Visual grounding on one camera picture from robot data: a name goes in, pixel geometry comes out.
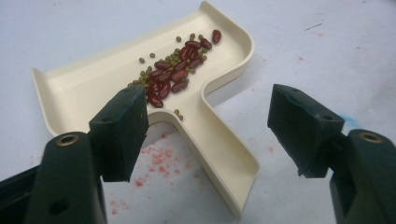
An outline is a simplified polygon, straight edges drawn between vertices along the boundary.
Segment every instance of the screw hole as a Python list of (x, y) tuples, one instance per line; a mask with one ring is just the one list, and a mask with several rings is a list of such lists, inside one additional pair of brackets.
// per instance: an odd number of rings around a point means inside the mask
[(52, 216), (59, 216), (61, 213), (66, 211), (69, 207), (70, 207), (69, 201), (67, 201), (66, 199), (61, 199), (61, 200), (53, 203), (49, 207), (49, 213)]
[(382, 143), (382, 138), (380, 138), (378, 135), (374, 134), (374, 133), (360, 133), (359, 136), (367, 141), (367, 142), (371, 142), (371, 143)]
[(59, 138), (56, 141), (56, 145), (58, 145), (59, 147), (67, 147), (72, 144), (75, 144), (77, 142), (77, 140), (78, 140), (78, 135), (68, 134), (68, 135), (65, 135), (65, 136)]

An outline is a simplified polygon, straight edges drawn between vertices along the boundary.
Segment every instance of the red stain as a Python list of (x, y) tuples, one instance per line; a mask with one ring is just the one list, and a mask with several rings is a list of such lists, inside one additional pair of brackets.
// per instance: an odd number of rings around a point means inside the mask
[(138, 187), (143, 187), (145, 185), (146, 179), (140, 177), (134, 181)]
[(111, 206), (111, 215), (113, 215), (113, 216), (117, 215), (120, 212), (120, 210), (131, 209), (131, 205), (129, 205), (124, 200), (120, 200), (119, 202), (112, 200), (110, 202), (110, 206)]
[(317, 35), (318, 37), (322, 38), (324, 36), (323, 33), (316, 33), (315, 35)]
[(166, 138), (169, 135), (169, 133), (163, 133), (161, 134), (161, 138)]
[(187, 161), (185, 167), (186, 169), (190, 169), (192, 167), (191, 161)]

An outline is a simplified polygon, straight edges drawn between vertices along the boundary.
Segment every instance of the bean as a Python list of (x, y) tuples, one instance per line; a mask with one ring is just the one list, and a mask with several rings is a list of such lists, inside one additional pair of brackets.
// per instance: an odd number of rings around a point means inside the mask
[(161, 87), (160, 82), (157, 79), (155, 79), (155, 78), (150, 78), (148, 80), (148, 85), (149, 85), (149, 87), (151, 88), (152, 91), (159, 91), (160, 87)]
[(178, 70), (172, 75), (172, 81), (175, 83), (178, 83), (179, 81), (181, 81), (183, 78), (187, 77), (188, 75), (189, 75), (188, 71), (186, 71), (184, 69)]
[(150, 77), (158, 77), (160, 74), (162, 74), (163, 73), (163, 70), (162, 69), (157, 69), (157, 70), (154, 70), (154, 71), (152, 71), (150, 74), (149, 74), (149, 76)]
[(194, 41), (194, 40), (189, 40), (184, 45), (192, 47), (192, 48), (195, 48), (195, 49), (200, 49), (201, 48), (201, 43), (197, 42), (197, 41)]
[(199, 53), (198, 49), (193, 49), (193, 50), (191, 51), (190, 55), (189, 55), (189, 58), (190, 58), (191, 60), (192, 60), (192, 59), (195, 59), (196, 57), (198, 57), (198, 53)]
[(212, 32), (212, 42), (214, 44), (217, 44), (217, 43), (220, 42), (220, 40), (221, 40), (221, 31), (220, 30), (214, 30)]
[(160, 92), (158, 93), (158, 97), (163, 100), (165, 99), (168, 95), (169, 92), (171, 91), (171, 82), (170, 81), (165, 81), (160, 88)]
[(172, 91), (173, 93), (178, 93), (178, 92), (180, 92), (180, 91), (186, 89), (188, 85), (189, 85), (189, 84), (188, 84), (187, 82), (184, 82), (184, 81), (175, 83), (175, 84), (172, 86), (171, 91)]
[(187, 67), (188, 63), (186, 61), (177, 63), (175, 65), (175, 70), (181, 70), (181, 69), (185, 69)]
[(189, 47), (189, 46), (183, 47), (180, 50), (180, 53), (178, 54), (178, 58), (181, 61), (186, 61), (187, 58), (189, 57), (190, 53), (191, 53), (191, 47)]
[(163, 101), (158, 97), (155, 92), (149, 92), (148, 93), (148, 101), (156, 108), (162, 108), (163, 107)]
[(196, 68), (202, 63), (204, 63), (204, 60), (202, 60), (201, 58), (196, 58), (196, 59), (191, 61), (191, 63), (189, 64), (189, 67), (190, 68)]
[(200, 43), (205, 49), (212, 49), (212, 44), (206, 38), (202, 38)]
[(169, 81), (173, 73), (174, 73), (173, 70), (168, 70), (164, 72), (162, 75), (158, 76), (158, 81), (160, 81), (161, 83), (165, 81)]
[(156, 62), (154, 64), (154, 67), (156, 67), (157, 69), (166, 70), (166, 69), (172, 67), (172, 64), (170, 64), (169, 62)]

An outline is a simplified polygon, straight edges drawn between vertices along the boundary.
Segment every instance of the white table surface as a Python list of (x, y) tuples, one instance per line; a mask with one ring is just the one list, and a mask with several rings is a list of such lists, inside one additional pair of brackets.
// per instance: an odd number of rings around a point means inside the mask
[[(274, 83), (304, 91), (346, 120), (396, 141), (396, 1), (210, 1), (254, 38), (247, 71), (207, 97), (259, 159), (242, 219), (222, 201), (172, 126), (149, 128), (144, 149), (168, 148), (175, 172), (148, 173), (142, 153), (130, 183), (105, 184), (109, 223), (335, 223), (328, 173), (297, 168), (266, 127)], [(52, 138), (30, 73), (115, 47), (196, 11), (201, 1), (2, 1), (0, 180), (40, 163)]]

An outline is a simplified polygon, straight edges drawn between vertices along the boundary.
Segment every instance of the red speck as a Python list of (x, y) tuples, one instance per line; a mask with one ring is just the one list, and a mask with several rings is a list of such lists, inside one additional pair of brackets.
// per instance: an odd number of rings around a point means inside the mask
[(161, 164), (163, 162), (164, 162), (164, 159), (161, 158), (161, 157), (155, 157), (155, 158), (152, 159), (152, 163), (156, 164), (156, 165)]
[(185, 167), (186, 169), (190, 169), (192, 167), (191, 161), (187, 161)]
[(172, 154), (173, 154), (172, 150), (166, 150), (165, 151), (165, 156), (168, 157), (168, 158), (171, 158)]
[(161, 173), (164, 173), (166, 171), (166, 168), (164, 166), (160, 166), (160, 170)]
[(169, 135), (169, 133), (163, 133), (161, 134), (161, 138), (166, 138)]
[(131, 206), (123, 200), (121, 200), (120, 203), (121, 203), (122, 209), (130, 209), (131, 208)]
[(135, 180), (134, 182), (136, 183), (136, 185), (137, 185), (138, 187), (142, 187), (142, 186), (145, 184), (146, 180), (143, 179), (143, 178), (138, 178), (138, 179)]

